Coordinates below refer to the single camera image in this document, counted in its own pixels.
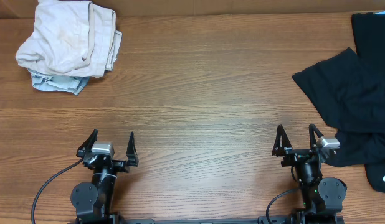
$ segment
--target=wall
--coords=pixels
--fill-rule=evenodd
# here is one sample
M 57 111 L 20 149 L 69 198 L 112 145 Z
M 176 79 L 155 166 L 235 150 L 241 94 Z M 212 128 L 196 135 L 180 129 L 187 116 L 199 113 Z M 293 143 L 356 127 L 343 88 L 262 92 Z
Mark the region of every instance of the wall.
M 352 12 L 385 9 L 385 0 L 93 0 L 118 16 Z M 33 18 L 37 0 L 0 0 L 0 18 Z

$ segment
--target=black cloth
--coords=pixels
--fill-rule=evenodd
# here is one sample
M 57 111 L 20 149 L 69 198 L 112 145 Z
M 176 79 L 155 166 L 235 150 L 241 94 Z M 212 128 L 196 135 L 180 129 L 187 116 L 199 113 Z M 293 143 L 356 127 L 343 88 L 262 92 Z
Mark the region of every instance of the black cloth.
M 370 184 L 385 192 L 385 182 L 378 179 L 385 176 L 385 73 L 346 49 L 292 78 L 325 123 L 338 129 L 341 150 L 327 163 L 367 164 Z
M 385 72 L 385 15 L 353 14 L 356 51 L 373 69 Z

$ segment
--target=wood grain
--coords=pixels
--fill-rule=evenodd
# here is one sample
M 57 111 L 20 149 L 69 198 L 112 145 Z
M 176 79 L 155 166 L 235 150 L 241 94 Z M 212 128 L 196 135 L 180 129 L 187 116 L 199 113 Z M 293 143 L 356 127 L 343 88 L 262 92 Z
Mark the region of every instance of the wood grain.
M 94 128 L 125 158 L 130 131 L 140 166 L 120 174 L 114 210 L 127 218 L 255 218 L 295 186 L 270 155 L 278 124 L 295 148 L 308 125 L 327 127 L 291 79 L 314 63 L 354 48 L 349 14 L 122 17 L 114 71 L 79 96 L 31 87 L 14 60 L 33 20 L 0 20 L 0 223 L 28 223 L 33 198 L 54 173 L 75 162 Z M 385 194 L 363 166 L 323 166 L 348 185 L 347 223 L 384 223 Z M 70 192 L 91 171 L 78 166 L 54 180 L 37 204 L 39 223 L 65 223 Z M 301 206 L 299 194 L 271 214 Z
M 383 11 L 385 0 L 92 0 L 117 16 Z M 0 0 L 0 18 L 33 18 L 37 0 Z

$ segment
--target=fabric pile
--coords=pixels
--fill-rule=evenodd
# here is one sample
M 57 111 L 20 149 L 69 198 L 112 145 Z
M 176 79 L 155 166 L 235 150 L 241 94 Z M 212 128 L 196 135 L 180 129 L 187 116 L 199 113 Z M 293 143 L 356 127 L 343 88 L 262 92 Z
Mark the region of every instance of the fabric pile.
M 341 143 L 332 166 L 364 164 L 374 190 L 385 192 L 385 12 L 354 14 L 357 54 L 346 49 L 292 78 Z
M 115 22 L 115 11 L 90 1 L 39 0 L 34 31 L 16 60 L 34 88 L 78 95 L 90 77 L 113 70 L 122 39 Z

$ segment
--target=white cloth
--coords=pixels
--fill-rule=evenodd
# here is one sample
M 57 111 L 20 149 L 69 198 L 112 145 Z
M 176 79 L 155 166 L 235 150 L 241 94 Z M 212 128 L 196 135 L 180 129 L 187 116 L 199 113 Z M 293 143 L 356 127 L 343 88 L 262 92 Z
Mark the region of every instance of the white cloth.
M 32 86 L 40 91 L 66 91 L 78 95 L 87 85 L 90 77 L 70 77 L 66 75 L 44 75 L 28 69 Z
M 115 11 L 90 1 L 40 0 L 34 31 L 16 60 L 44 75 L 102 77 L 113 69 L 120 46 L 115 21 Z

